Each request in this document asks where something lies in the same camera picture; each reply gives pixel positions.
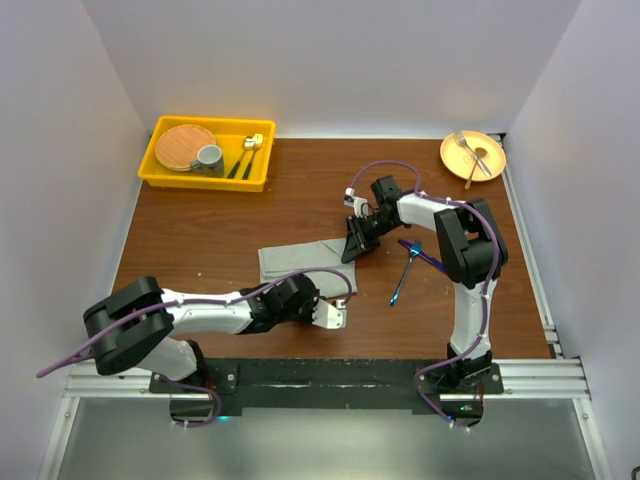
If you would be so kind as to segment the grey cloth napkin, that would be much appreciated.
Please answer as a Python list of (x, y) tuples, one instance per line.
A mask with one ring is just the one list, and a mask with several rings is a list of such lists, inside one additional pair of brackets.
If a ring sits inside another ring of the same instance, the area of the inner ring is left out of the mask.
[[(357, 293), (355, 262), (341, 262), (345, 239), (326, 239), (293, 245), (266, 247), (258, 250), (260, 281), (271, 282), (292, 271), (322, 267), (342, 272)], [(348, 293), (344, 280), (335, 274), (310, 272), (307, 276), (314, 282), (320, 294), (327, 298), (343, 297)]]

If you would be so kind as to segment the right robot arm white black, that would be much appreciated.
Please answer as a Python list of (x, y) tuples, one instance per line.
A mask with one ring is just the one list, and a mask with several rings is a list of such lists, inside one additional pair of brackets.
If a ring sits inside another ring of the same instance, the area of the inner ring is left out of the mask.
[(353, 187), (344, 204), (353, 209), (347, 218), (341, 261), (349, 263), (374, 252), (380, 238), (401, 226), (421, 226), (436, 233), (440, 263), (454, 284), (454, 329), (447, 345), (448, 386), (469, 392), (492, 363), (489, 321), (493, 292), (508, 251), (488, 203), (454, 201), (423, 191), (403, 191), (393, 177), (371, 185), (376, 207), (369, 209)]

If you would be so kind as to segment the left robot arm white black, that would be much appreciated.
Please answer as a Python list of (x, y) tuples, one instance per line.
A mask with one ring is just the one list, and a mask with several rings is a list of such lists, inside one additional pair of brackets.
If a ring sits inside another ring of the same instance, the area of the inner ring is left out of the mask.
[(194, 341), (178, 341), (173, 334), (258, 334), (284, 322), (328, 327), (330, 310), (304, 274), (270, 289), (259, 285), (202, 297), (163, 289), (155, 278), (141, 277), (85, 311), (89, 343), (84, 351), (101, 375), (140, 368), (196, 392), (207, 380), (204, 357)]

